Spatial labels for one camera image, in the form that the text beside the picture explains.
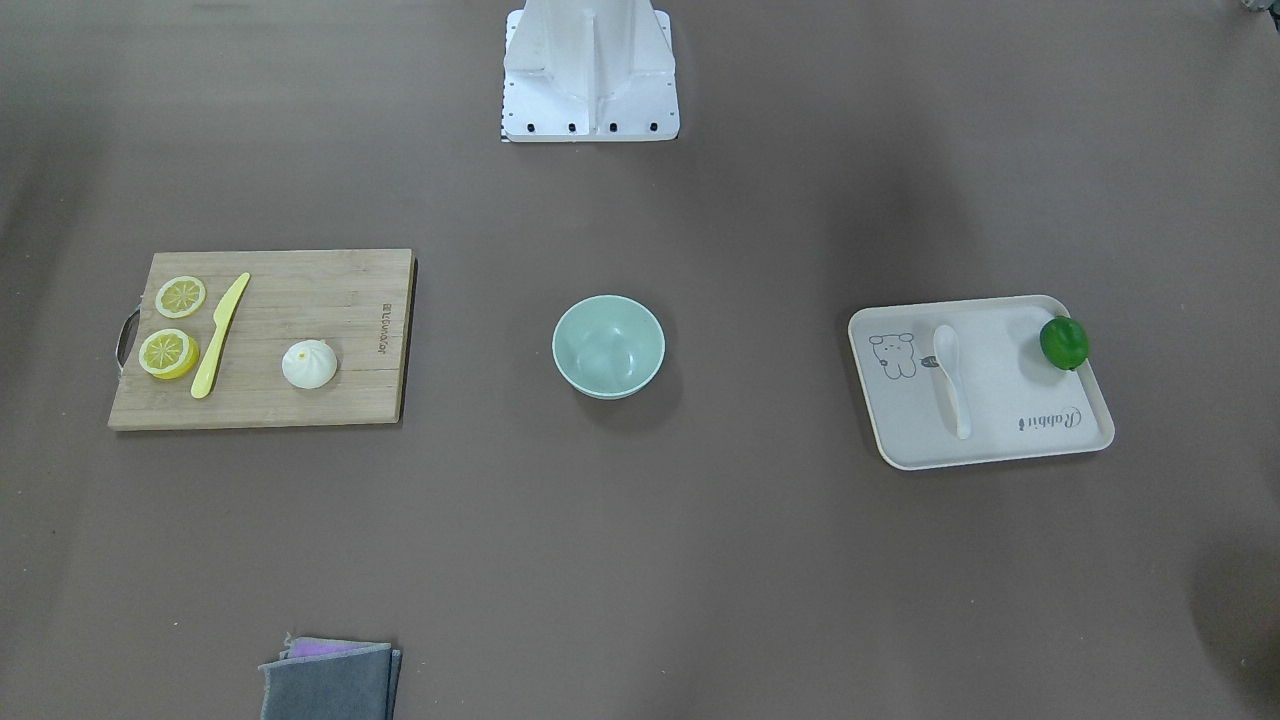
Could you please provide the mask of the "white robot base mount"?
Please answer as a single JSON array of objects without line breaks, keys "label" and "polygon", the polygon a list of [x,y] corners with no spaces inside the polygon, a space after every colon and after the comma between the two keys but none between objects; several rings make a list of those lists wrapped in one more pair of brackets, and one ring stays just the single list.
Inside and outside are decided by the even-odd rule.
[{"label": "white robot base mount", "polygon": [[675,42],[649,1],[527,1],[506,18],[500,137],[657,142],[680,133]]}]

